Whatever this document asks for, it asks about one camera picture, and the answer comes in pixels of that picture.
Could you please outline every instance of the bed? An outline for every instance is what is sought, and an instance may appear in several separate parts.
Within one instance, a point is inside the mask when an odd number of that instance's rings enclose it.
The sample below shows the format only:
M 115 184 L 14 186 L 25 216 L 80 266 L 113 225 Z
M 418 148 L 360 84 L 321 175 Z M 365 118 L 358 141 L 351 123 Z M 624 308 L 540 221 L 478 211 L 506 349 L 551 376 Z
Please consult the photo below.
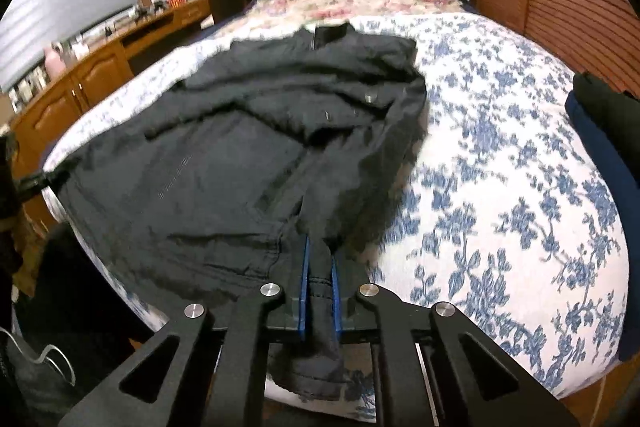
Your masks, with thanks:
M 358 247 L 370 279 L 420 305 L 453 302 L 558 397 L 597 380 L 617 360 L 628 252 L 609 189 L 564 110 L 573 72 L 455 0 L 378 1 L 376 10 L 369 9 L 372 0 L 254 3 L 84 115 L 45 170 L 148 107 L 233 39 L 279 38 L 301 25 L 345 19 L 361 32 L 415 39 L 429 99 L 421 121 L 426 138 L 414 144 L 389 194 L 397 209 L 391 225 Z M 73 226 L 55 195 L 44 196 L 54 217 Z M 133 282 L 78 240 L 130 308 L 153 330 L 161 328 L 162 310 L 143 302 Z M 304 400 L 269 380 L 266 396 L 373 421 L 369 349 L 344 352 L 340 401 Z

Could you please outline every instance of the navy blue cloth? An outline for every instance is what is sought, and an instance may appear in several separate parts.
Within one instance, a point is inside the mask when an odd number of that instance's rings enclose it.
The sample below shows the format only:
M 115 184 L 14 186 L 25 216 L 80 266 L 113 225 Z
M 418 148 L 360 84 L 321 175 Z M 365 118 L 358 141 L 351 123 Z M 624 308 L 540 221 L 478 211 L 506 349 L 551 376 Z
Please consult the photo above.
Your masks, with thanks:
M 629 288 L 618 346 L 623 362 L 640 350 L 640 188 L 606 134 L 593 123 L 571 91 L 564 103 L 585 150 L 600 171 L 618 208 L 629 251 Z

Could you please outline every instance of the pink bottle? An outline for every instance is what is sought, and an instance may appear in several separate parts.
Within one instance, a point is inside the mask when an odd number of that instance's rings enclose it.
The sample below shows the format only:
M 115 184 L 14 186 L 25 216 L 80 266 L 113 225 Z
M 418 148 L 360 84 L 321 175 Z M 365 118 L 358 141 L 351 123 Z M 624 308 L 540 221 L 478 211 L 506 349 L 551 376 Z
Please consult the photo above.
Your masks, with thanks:
M 50 80 L 55 80 L 66 70 L 66 65 L 60 54 L 51 46 L 44 47 L 44 68 Z

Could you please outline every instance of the cabinet door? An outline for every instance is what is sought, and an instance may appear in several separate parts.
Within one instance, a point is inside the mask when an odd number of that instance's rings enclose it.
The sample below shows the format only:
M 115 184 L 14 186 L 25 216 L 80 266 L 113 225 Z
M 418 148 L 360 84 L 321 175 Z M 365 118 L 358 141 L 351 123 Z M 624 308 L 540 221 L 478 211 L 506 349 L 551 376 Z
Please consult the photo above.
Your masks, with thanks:
M 114 42 L 87 57 L 78 65 L 74 76 L 78 91 L 86 100 L 88 108 L 92 108 L 129 82 L 133 74 L 120 43 Z
M 78 92 L 69 77 L 60 78 L 35 100 L 12 128 L 20 150 L 28 148 L 43 152 L 82 116 Z M 37 168 L 33 162 L 25 165 L 31 172 Z

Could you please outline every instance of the black clothing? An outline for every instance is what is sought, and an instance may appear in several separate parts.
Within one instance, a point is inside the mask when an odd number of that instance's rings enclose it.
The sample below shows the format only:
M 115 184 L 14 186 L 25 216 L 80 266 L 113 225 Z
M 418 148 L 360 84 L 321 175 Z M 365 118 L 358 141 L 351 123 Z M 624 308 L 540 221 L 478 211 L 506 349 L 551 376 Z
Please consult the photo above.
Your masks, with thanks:
M 20 295 L 15 315 L 20 328 L 16 340 L 24 352 L 36 359 L 47 344 L 54 344 L 76 374 L 76 386 L 71 387 L 49 363 L 29 362 L 0 335 L 0 409 L 3 400 L 20 403 L 22 415 L 33 420 L 30 426 L 57 426 L 133 354 L 129 339 L 145 342 L 151 336 L 86 256 L 68 223 L 56 225 L 47 234 L 36 295 Z M 56 352 L 49 355 L 69 378 L 62 357 Z M 3 366 L 11 372 L 10 379 L 2 378 Z M 2 394 L 3 385 L 13 396 Z M 21 424 L 0 421 L 0 425 Z
M 591 73 L 574 76 L 575 98 L 609 138 L 640 184 L 640 103 Z
M 289 280 L 303 256 L 294 239 L 308 235 L 313 333 L 271 372 L 337 399 L 331 254 L 382 207 L 417 137 L 414 50 L 350 25 L 233 42 L 76 151 L 56 173 L 68 170 L 58 197 L 108 269 L 170 317 L 193 301 L 220 317 L 248 289 Z

